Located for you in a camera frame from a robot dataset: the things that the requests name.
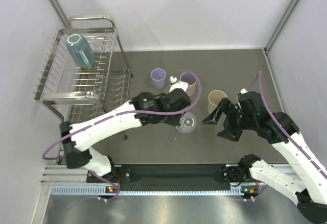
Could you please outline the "teal ceramic mug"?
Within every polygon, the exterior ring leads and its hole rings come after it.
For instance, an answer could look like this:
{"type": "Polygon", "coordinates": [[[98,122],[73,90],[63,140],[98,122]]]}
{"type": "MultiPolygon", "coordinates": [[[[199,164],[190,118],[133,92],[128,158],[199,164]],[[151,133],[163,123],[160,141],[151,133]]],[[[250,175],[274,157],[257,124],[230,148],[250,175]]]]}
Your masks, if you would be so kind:
{"type": "Polygon", "coordinates": [[[79,68],[92,69],[96,57],[87,40],[79,34],[71,34],[66,40],[67,50],[79,68]]]}

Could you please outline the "clear glass cup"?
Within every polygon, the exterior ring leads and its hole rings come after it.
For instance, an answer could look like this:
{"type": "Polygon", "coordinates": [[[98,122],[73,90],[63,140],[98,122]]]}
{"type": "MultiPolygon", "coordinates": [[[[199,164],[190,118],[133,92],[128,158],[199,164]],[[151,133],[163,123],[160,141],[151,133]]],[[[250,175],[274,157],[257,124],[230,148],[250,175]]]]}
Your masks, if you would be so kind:
{"type": "Polygon", "coordinates": [[[187,134],[192,132],[195,129],[196,125],[196,116],[192,112],[187,111],[181,116],[179,125],[176,126],[176,129],[181,133],[187,134]]]}

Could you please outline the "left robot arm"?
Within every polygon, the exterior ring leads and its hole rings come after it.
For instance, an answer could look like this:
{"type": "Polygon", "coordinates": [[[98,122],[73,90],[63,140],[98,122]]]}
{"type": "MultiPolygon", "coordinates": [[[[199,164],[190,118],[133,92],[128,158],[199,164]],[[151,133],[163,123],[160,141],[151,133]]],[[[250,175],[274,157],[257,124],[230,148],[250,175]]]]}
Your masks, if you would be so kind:
{"type": "Polygon", "coordinates": [[[115,177],[113,161],[93,148],[96,143],[128,129],[164,123],[178,126],[191,99],[181,88],[154,95],[142,92],[120,107],[91,120],[60,125],[68,169],[86,168],[109,182],[115,177]]]}

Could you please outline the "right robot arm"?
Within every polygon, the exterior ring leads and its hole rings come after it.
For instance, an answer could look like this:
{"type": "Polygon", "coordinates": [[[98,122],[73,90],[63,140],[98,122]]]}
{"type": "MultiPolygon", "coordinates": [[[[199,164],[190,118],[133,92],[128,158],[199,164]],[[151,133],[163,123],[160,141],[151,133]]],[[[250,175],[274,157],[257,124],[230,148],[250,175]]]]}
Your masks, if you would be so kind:
{"type": "Polygon", "coordinates": [[[215,125],[226,115],[218,137],[239,141],[244,130],[255,131],[272,145],[297,174],[293,178],[249,154],[237,166],[237,180],[257,180],[287,197],[300,213],[312,223],[326,223],[326,169],[309,149],[299,127],[284,112],[272,113],[263,96],[242,89],[238,103],[223,98],[202,122],[215,125]]]}

